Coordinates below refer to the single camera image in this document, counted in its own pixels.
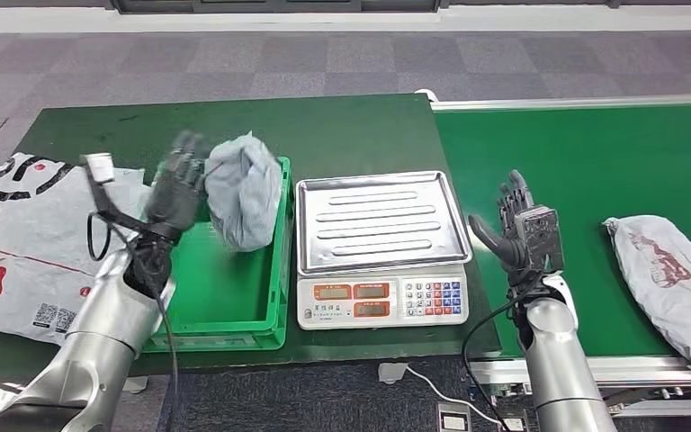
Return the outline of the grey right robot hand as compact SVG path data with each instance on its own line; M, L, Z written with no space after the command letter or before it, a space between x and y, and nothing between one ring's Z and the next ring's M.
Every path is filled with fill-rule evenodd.
M474 236L492 252L507 273L511 287L530 283L543 271L543 265L535 264L525 238L518 230L516 218L536 208L533 196L523 176L517 169L508 174L509 184L498 189L502 196L497 199L502 233L498 234L478 214L468 216Z

